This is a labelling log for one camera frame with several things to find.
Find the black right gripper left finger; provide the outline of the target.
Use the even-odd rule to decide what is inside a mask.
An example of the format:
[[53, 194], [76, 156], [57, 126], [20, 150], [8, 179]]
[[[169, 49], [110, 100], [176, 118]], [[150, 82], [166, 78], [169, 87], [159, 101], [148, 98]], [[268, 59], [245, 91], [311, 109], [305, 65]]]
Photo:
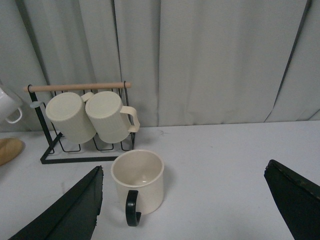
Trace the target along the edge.
[[96, 166], [11, 240], [90, 240], [103, 200], [104, 172]]

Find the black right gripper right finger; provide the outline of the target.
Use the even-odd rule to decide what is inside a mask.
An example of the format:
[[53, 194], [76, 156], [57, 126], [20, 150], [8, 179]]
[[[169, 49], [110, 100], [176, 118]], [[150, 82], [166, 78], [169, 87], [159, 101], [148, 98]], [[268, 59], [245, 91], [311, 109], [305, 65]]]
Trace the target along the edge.
[[295, 240], [320, 238], [320, 186], [271, 159], [264, 171], [273, 200]]

